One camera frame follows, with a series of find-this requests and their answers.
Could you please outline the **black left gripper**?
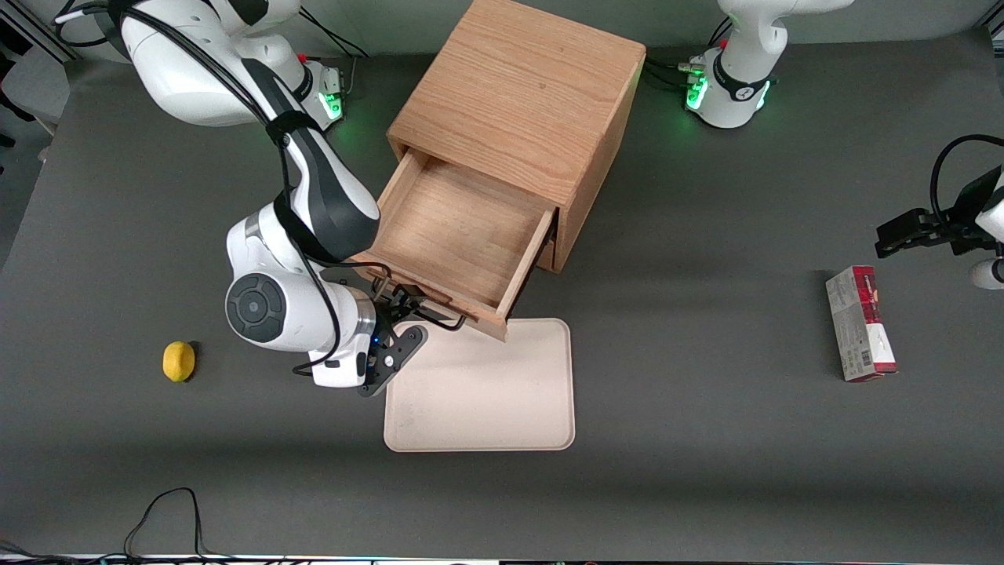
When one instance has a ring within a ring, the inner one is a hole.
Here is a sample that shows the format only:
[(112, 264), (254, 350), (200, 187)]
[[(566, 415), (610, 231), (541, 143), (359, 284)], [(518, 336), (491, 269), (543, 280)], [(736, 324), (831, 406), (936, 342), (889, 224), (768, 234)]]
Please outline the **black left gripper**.
[(971, 253), (973, 250), (989, 250), (1002, 253), (1002, 241), (991, 235), (986, 228), (977, 224), (977, 216), (990, 204), (1001, 204), (1002, 168), (996, 167), (963, 187), (953, 206), (945, 209), (939, 201), (938, 175), (933, 175), (929, 186), (929, 203), (932, 212), (926, 209), (911, 209), (882, 223), (876, 228), (878, 241), (875, 253), (878, 260), (918, 247), (934, 247), (947, 244), (954, 255)]

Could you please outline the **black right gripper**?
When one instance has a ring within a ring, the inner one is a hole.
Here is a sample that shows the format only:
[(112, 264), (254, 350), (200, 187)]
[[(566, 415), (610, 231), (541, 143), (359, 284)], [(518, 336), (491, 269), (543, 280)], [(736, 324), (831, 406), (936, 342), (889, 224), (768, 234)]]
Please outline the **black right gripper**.
[(395, 328), (399, 322), (408, 319), (423, 307), (427, 294), (420, 287), (405, 287), (394, 285), (392, 290), (381, 290), (374, 296), (373, 305), (376, 312), (376, 325), (373, 335), (397, 335)]

